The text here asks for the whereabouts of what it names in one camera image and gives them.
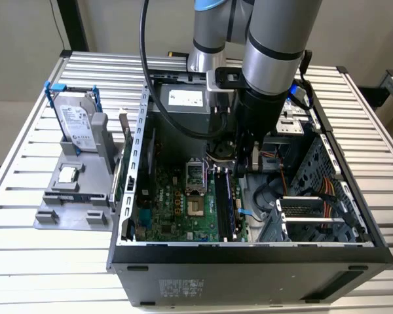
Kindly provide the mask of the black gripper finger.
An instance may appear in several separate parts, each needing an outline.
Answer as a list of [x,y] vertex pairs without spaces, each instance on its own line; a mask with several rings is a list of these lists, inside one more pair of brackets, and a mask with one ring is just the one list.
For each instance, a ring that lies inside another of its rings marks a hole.
[[253,144],[252,153],[248,160],[248,171],[251,173],[263,172],[263,157],[261,155],[261,145],[259,141],[255,141]]
[[240,137],[236,145],[235,163],[234,163],[234,177],[242,178],[247,170],[247,137]]

